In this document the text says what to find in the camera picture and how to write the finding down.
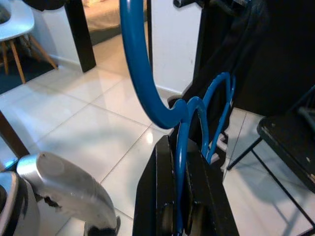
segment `black bag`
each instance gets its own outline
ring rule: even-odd
[[[228,71],[231,75],[236,76],[234,97],[237,96],[268,25],[269,13],[265,0],[251,0],[243,14],[234,17],[231,27],[219,48],[214,51],[203,65],[182,98],[185,101],[189,101],[193,96],[203,97],[212,80],[224,71]],[[169,106],[172,107],[177,99],[169,99]],[[207,110],[210,139],[214,136],[217,129],[225,103],[225,84],[222,84],[214,93]],[[230,114],[227,115],[223,130],[229,125],[229,116]],[[177,133],[178,126],[170,136],[172,147],[176,146]],[[201,146],[202,134],[197,113],[194,114],[191,121],[189,138],[196,142],[199,147]],[[224,161],[225,156],[220,156],[220,164],[218,165],[221,166]]]

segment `dark door frame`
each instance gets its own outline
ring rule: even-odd
[[[83,72],[94,68],[96,61],[93,53],[93,47],[89,34],[87,21],[84,14],[83,4],[81,0],[70,0],[65,4],[65,11],[69,20],[75,47],[79,56],[81,68]],[[151,18],[151,0],[147,0],[148,14],[148,44],[149,44],[149,60],[151,67],[152,61],[152,18]]]

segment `floor tile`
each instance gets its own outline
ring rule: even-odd
[[[82,72],[70,70],[66,67],[59,66],[58,70],[52,70],[41,76],[38,76],[36,79],[33,79],[32,82],[48,86],[55,81],[67,80],[69,78],[79,77],[80,75],[82,75]]]
[[[93,46],[93,51],[98,67],[130,77],[121,34]]]
[[[9,167],[17,158],[4,140],[0,137],[0,171]]]
[[[56,209],[48,206],[44,200],[38,202],[38,208],[40,213],[39,236],[55,236],[70,218],[56,212]]]
[[[30,148],[53,152],[102,181],[147,126],[88,105]]]
[[[41,86],[36,83],[27,82],[26,84],[20,85],[14,89],[11,89],[0,95],[0,109],[11,103],[22,99],[24,96],[36,91]]]
[[[85,102],[41,87],[1,111],[28,147],[84,106]]]
[[[117,236],[131,236],[132,235],[132,220],[127,216],[116,212],[116,215],[121,219],[121,227]],[[59,231],[57,236],[83,236],[84,222],[76,218],[71,218],[67,224]]]
[[[241,236],[295,236],[311,227],[266,173],[239,164],[223,184]]]
[[[138,181],[156,142],[164,135],[149,128],[102,182],[115,208],[133,218]]]
[[[261,116],[255,115],[253,113],[246,114],[246,118],[244,120],[238,142],[235,146],[232,160],[235,160],[236,157],[238,157],[243,151],[245,151],[259,137],[256,127],[261,118]],[[305,187],[302,181],[291,171],[291,169],[264,141],[258,144],[254,150],[268,166],[268,168],[274,173],[275,176]],[[252,153],[246,155],[240,161],[240,163],[267,173],[267,171],[263,168],[263,166],[259,163],[259,161]]]
[[[228,134],[228,144],[227,144],[227,151],[226,151],[227,158],[231,158],[232,156],[237,138],[240,134],[241,127],[243,125],[245,115],[246,115],[245,111],[235,109],[235,108],[233,109],[231,113],[230,124],[226,130],[226,133]]]
[[[94,68],[82,75],[59,77],[48,87],[69,94],[86,102],[92,102],[124,77]]]
[[[152,124],[138,100],[131,80],[122,80],[96,99],[93,104],[141,124],[147,126]]]

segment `blue cable loop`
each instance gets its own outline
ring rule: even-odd
[[[199,97],[193,97],[188,101],[188,103],[186,103],[184,100],[179,99],[172,109],[168,109],[162,103],[153,81],[153,74],[147,55],[144,36],[143,1],[120,0],[120,16],[126,59],[133,86],[143,109],[150,119],[161,128],[169,129],[180,124],[175,154],[175,174],[177,204],[179,206],[177,207],[177,232],[182,233],[183,221],[180,202],[186,168],[189,127],[192,116],[197,110],[202,130],[201,153],[209,163],[215,152],[216,143],[232,101],[235,88],[235,77],[232,78],[231,87],[229,73],[221,73],[212,81],[203,100]],[[226,84],[226,105],[220,118],[216,133],[212,139],[212,143],[214,145],[211,145],[209,150],[207,107],[214,91],[224,81]]]

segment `white wall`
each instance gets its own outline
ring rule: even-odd
[[[32,35],[46,52],[57,61],[80,65],[65,8],[43,12],[33,9],[33,13]]]
[[[176,8],[173,0],[152,1],[153,74],[160,89],[182,93],[191,83],[201,8]]]

